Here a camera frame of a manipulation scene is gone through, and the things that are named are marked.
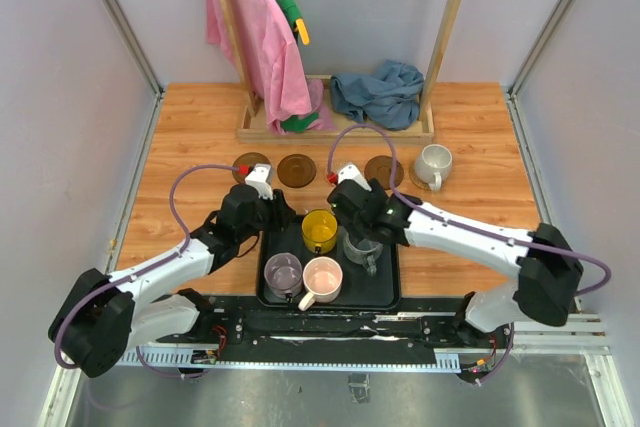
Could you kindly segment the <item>grey mug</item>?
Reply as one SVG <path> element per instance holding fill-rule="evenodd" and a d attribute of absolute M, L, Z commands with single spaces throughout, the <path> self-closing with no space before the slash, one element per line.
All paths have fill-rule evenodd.
<path fill-rule="evenodd" d="M 369 276 L 377 274 L 377 260 L 382 254 L 383 245 L 368 239 L 355 242 L 345 232 L 343 236 L 343 251 L 347 259 L 365 268 Z"/>

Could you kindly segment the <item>white cup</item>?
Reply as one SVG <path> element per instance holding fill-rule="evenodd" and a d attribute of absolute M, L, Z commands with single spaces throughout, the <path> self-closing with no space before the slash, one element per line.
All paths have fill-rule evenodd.
<path fill-rule="evenodd" d="M 414 171 L 418 179 L 432 191 L 440 191 L 450 175 L 453 166 L 451 151 L 440 144 L 424 147 L 414 161 Z"/>

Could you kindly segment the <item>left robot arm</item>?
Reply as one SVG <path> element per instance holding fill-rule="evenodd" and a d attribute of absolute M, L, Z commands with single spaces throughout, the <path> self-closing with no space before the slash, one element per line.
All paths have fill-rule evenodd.
<path fill-rule="evenodd" d="M 95 378 L 126 352 L 162 337 L 207 340 L 214 318 L 203 299 L 174 288 L 215 272 L 235 259 L 248 239 L 283 231 L 295 216 L 282 190 L 262 197 L 238 184 L 178 246 L 111 274 L 95 268 L 83 272 L 48 330 L 56 361 Z"/>

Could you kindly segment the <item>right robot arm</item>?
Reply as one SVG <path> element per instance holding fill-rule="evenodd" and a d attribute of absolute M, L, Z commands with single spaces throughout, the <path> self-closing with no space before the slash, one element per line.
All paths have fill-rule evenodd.
<path fill-rule="evenodd" d="M 327 201 L 354 238 L 443 251 L 489 267 L 508 282 L 464 297 L 453 322 L 455 339 L 474 347 L 489 332 L 521 320 L 567 323 L 583 274 L 555 227 L 534 231 L 486 224 L 443 211 L 413 196 L 387 194 L 376 181 L 339 182 Z"/>

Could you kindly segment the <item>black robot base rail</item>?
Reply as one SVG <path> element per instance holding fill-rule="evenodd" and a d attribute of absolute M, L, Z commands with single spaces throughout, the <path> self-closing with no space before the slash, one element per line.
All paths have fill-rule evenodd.
<path fill-rule="evenodd" d="M 389 311 L 300 313 L 250 296 L 218 297 L 209 327 L 173 334 L 125 353 L 120 365 L 215 368 L 460 373 L 489 371 L 511 339 L 503 324 L 489 334 L 466 329 L 460 297 L 404 297 Z"/>

